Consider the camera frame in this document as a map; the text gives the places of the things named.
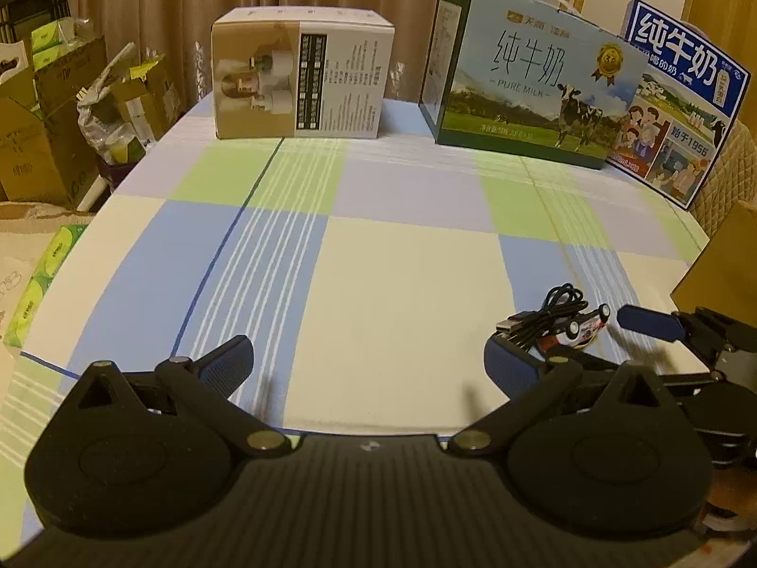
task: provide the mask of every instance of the tablecloth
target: tablecloth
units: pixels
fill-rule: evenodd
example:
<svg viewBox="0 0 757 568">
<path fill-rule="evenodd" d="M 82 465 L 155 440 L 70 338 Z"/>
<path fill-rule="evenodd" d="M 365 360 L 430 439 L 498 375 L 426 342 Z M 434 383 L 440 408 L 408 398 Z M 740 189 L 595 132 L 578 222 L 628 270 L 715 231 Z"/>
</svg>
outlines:
<svg viewBox="0 0 757 568">
<path fill-rule="evenodd" d="M 564 282 L 671 311 L 706 241 L 612 166 L 436 146 L 413 104 L 387 101 L 373 141 L 219 142 L 203 100 L 88 227 L 6 374 L 0 557 L 39 527 L 24 459 L 93 360 L 149 370 L 243 333 L 232 400 L 274 426 L 451 435 L 506 400 L 482 364 L 497 321 Z M 614 322 L 590 351 L 701 369 Z"/>
</svg>

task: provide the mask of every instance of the cable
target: cable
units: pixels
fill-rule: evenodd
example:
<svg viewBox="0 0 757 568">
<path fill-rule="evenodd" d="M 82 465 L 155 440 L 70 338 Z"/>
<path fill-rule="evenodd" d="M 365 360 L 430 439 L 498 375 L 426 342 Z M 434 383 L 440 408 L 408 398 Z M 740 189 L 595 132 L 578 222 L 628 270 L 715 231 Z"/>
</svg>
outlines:
<svg viewBox="0 0 757 568">
<path fill-rule="evenodd" d="M 536 339 L 554 327 L 555 322 L 575 316 L 588 305 L 584 293 L 573 284 L 555 286 L 546 293 L 540 310 L 516 313 L 498 324 L 497 330 L 502 337 L 528 351 Z"/>
</svg>

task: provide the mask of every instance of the gold medal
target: gold medal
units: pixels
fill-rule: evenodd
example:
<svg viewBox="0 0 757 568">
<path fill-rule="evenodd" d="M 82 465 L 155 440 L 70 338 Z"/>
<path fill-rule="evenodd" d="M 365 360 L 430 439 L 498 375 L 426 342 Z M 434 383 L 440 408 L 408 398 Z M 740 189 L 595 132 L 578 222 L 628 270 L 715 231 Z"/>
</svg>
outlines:
<svg viewBox="0 0 757 568">
<path fill-rule="evenodd" d="M 595 81 L 607 77 L 607 85 L 615 84 L 615 75 L 623 66 L 623 50 L 615 43 L 604 44 L 597 56 L 597 70 L 592 75 Z"/>
</svg>

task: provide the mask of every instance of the quilted fabric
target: quilted fabric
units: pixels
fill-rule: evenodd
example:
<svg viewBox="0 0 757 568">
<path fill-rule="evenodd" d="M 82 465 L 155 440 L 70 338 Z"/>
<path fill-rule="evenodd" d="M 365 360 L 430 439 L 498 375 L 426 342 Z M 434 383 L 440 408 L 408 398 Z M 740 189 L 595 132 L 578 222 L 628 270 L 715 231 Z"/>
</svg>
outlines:
<svg viewBox="0 0 757 568">
<path fill-rule="evenodd" d="M 736 201 L 751 203 L 757 192 L 757 147 L 738 119 L 690 211 L 709 237 Z"/>
</svg>

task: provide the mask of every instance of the blue milk box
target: blue milk box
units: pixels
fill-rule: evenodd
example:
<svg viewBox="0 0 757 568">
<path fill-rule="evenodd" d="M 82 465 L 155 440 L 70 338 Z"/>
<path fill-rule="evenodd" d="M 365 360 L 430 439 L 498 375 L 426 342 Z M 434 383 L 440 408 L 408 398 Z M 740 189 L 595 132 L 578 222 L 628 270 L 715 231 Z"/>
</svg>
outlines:
<svg viewBox="0 0 757 568">
<path fill-rule="evenodd" d="M 598 169 L 647 61 L 536 0 L 438 0 L 419 104 L 438 143 Z"/>
<path fill-rule="evenodd" d="M 750 74 L 641 0 L 628 4 L 623 33 L 649 66 L 609 160 L 688 209 L 733 127 Z"/>
</svg>

